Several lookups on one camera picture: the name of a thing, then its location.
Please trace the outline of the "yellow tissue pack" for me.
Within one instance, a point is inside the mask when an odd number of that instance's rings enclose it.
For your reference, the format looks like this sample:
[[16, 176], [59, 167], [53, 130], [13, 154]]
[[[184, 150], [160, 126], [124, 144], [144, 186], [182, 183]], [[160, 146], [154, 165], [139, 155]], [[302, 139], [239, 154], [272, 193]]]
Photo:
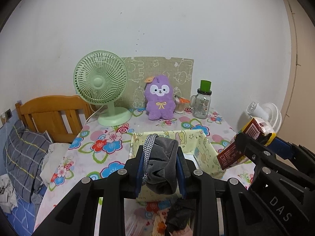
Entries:
[[265, 147], [271, 144], [276, 132], [262, 118], [252, 117], [249, 122], [234, 136], [230, 144], [218, 154], [217, 159], [222, 170], [245, 163], [249, 158], [245, 155], [245, 147], [254, 140]]

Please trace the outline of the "grey velvet scrunchie cloth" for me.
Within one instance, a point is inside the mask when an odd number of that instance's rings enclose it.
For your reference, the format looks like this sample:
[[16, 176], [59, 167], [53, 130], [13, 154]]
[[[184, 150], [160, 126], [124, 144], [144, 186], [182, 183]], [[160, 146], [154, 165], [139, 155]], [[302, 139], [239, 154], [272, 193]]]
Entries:
[[158, 195], [172, 195], [177, 189], [176, 161], [178, 141], [149, 134], [143, 145], [142, 185]]

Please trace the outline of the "beige door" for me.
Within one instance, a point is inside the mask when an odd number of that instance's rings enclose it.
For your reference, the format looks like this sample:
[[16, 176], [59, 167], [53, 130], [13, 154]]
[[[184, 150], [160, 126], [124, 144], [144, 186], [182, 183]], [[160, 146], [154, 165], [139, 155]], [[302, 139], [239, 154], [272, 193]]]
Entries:
[[291, 34], [291, 65], [278, 136], [314, 151], [314, 25], [297, 0], [283, 0]]

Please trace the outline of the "cartoon fabric storage box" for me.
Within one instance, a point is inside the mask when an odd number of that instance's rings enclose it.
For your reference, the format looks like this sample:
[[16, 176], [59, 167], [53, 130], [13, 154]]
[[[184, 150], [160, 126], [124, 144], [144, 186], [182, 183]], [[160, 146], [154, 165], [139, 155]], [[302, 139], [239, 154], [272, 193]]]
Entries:
[[[217, 151], [214, 149], [210, 141], [207, 139], [205, 133], [201, 129], [176, 130], [176, 131], [157, 131], [160, 137], [175, 139], [178, 141], [182, 152], [186, 155], [194, 156], [198, 169], [206, 172], [213, 178], [220, 179], [224, 170], [217, 159]], [[181, 197], [180, 190], [177, 189], [171, 195], [159, 195], [150, 190], [147, 186], [142, 187], [137, 202], [154, 202], [164, 201], [171, 198]]]

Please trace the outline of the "black cloth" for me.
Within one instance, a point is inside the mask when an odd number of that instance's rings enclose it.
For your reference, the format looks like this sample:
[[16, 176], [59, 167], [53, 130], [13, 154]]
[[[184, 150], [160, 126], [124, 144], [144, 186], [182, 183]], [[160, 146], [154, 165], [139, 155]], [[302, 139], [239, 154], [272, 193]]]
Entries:
[[177, 199], [167, 213], [166, 227], [168, 232], [173, 233], [185, 229], [194, 214], [195, 200]]

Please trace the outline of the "white standing fan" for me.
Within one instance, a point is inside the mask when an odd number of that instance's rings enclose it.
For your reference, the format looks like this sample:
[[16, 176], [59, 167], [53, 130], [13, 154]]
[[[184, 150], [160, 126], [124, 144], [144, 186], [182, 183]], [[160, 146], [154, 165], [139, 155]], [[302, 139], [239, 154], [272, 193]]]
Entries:
[[262, 118], [268, 122], [273, 130], [278, 133], [282, 124], [282, 115], [278, 107], [269, 102], [265, 104], [259, 104], [258, 102], [252, 102], [247, 107], [247, 114], [251, 117]]

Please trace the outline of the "glass jar green lid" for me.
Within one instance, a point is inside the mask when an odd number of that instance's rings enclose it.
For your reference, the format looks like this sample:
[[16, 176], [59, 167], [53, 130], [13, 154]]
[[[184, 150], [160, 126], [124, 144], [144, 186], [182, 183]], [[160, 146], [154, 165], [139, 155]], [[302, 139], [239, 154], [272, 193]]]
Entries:
[[190, 99], [190, 107], [193, 116], [199, 119], [206, 119], [209, 113], [211, 103], [211, 82], [201, 80], [200, 87], [197, 89], [197, 94], [192, 95]]

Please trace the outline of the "purple plush toy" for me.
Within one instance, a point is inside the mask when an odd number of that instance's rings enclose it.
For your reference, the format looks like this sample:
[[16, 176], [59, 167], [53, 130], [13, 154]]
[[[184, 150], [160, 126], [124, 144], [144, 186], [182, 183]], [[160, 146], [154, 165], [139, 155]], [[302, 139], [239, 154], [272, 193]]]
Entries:
[[173, 87], [165, 75], [155, 76], [144, 91], [146, 112], [149, 120], [171, 120], [176, 107]]

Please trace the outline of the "toothpick holder orange lid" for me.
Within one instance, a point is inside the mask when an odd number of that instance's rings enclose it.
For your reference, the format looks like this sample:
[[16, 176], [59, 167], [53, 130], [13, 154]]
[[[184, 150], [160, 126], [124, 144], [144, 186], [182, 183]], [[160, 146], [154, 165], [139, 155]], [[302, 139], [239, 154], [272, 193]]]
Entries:
[[175, 109], [174, 112], [177, 114], [184, 113], [185, 108], [190, 104], [190, 100], [174, 95]]

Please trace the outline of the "white crumpled cloth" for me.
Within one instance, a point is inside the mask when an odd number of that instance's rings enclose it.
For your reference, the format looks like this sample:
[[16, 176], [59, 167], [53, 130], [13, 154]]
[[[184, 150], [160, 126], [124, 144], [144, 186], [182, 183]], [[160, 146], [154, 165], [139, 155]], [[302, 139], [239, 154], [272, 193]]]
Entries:
[[40, 173], [40, 177], [46, 187], [50, 184], [53, 173], [63, 160], [69, 147], [69, 143], [53, 143], [49, 145], [48, 153], [43, 159]]

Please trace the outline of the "wooden headboard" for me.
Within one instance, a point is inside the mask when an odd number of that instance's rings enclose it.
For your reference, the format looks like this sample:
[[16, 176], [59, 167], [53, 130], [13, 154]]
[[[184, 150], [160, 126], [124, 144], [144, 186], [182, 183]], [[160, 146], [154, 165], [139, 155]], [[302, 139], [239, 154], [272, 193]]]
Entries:
[[32, 99], [24, 104], [16, 103], [20, 120], [33, 132], [48, 134], [55, 142], [72, 143], [83, 126], [79, 117], [92, 115], [90, 105], [78, 95], [49, 95]]

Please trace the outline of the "green desk fan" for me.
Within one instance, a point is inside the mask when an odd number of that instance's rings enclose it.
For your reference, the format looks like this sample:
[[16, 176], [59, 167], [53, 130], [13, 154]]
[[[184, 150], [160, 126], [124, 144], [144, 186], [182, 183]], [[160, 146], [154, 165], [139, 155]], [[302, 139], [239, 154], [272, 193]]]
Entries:
[[115, 106], [128, 84], [124, 61], [109, 51], [93, 51], [76, 65], [73, 84], [77, 94], [87, 103], [99, 107], [98, 123], [118, 126], [131, 118], [131, 112]]

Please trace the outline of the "grey plaid pillow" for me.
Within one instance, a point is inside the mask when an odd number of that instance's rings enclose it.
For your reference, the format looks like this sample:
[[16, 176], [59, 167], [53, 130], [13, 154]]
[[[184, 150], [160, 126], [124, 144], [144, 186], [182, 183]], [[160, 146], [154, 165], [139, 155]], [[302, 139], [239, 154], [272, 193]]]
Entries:
[[49, 146], [50, 136], [33, 132], [16, 121], [10, 131], [3, 150], [4, 165], [16, 194], [25, 202], [31, 202], [33, 193], [40, 191], [41, 165]]

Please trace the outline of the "wall socket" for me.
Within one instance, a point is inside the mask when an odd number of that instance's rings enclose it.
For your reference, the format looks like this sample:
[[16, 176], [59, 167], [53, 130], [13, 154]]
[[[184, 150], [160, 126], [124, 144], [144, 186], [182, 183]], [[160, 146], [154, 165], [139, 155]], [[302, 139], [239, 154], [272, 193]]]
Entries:
[[6, 119], [9, 120], [11, 117], [12, 117], [12, 111], [11, 109], [8, 109], [6, 112], [5, 112], [5, 116], [6, 116]]

